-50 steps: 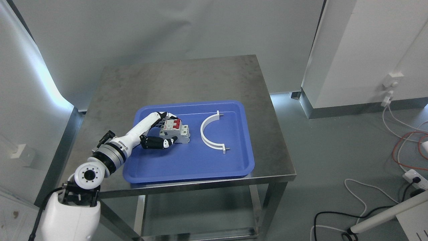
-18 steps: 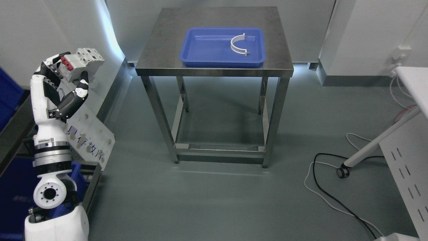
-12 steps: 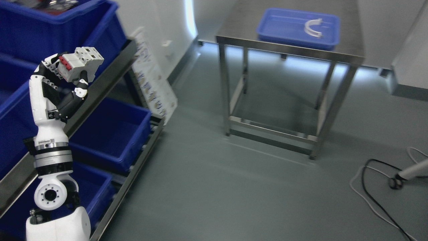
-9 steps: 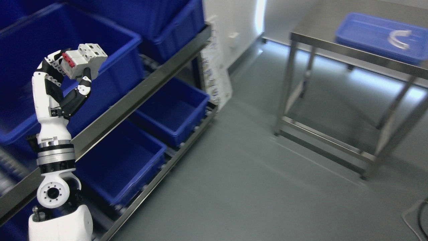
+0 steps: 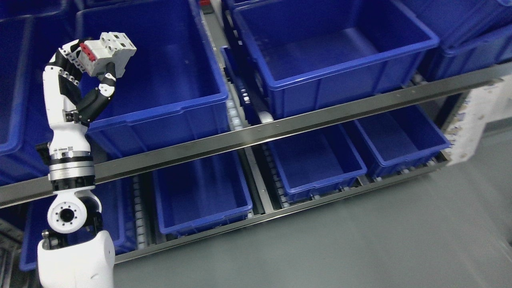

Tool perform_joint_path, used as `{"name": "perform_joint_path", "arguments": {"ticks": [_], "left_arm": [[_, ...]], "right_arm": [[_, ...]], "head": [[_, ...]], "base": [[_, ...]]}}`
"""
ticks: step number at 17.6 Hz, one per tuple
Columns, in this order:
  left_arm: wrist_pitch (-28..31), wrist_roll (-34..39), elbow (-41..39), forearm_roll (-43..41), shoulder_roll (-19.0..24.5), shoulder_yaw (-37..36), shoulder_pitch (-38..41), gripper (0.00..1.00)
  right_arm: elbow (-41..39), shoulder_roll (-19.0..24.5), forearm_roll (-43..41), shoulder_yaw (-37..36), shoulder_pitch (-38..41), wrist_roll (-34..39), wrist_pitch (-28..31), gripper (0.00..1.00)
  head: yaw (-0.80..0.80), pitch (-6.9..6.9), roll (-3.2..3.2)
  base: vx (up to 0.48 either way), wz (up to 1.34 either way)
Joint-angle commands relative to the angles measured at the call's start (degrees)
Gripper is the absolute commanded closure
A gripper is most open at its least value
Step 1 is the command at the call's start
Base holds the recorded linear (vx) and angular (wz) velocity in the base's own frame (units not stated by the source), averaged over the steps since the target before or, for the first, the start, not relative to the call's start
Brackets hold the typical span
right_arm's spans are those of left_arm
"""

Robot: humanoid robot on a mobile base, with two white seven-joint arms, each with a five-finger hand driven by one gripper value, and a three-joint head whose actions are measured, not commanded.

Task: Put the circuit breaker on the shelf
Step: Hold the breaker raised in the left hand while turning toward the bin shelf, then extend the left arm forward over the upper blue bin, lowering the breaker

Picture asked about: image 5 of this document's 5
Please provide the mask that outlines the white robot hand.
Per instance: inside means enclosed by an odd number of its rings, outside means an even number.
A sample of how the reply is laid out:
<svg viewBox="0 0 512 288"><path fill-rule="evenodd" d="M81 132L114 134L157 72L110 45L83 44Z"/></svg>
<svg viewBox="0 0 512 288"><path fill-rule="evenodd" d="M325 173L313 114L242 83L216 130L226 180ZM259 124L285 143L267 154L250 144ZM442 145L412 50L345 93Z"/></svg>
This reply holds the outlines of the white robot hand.
<svg viewBox="0 0 512 288"><path fill-rule="evenodd" d="M82 98L78 85L86 72L79 60L83 43L84 40L73 40L58 48L42 74L46 116L53 131L50 154L89 152L85 138L87 127L81 122L93 122L106 109L116 91L116 66L108 62L99 86ZM71 100L81 101L75 105ZM79 122L74 120L75 111Z"/></svg>

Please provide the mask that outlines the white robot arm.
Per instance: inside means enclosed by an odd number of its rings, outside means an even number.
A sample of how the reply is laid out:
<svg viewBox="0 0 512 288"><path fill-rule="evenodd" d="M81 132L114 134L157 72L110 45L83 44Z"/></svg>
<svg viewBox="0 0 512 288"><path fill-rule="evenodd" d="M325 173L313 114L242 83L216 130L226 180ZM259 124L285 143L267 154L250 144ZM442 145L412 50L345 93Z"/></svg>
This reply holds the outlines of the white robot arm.
<svg viewBox="0 0 512 288"><path fill-rule="evenodd" d="M46 214L49 228L37 246L44 288L114 287L116 253L93 193L96 175L86 133L115 94L122 53L104 38L73 40L57 49L42 73L53 135L37 149L56 196Z"/></svg>

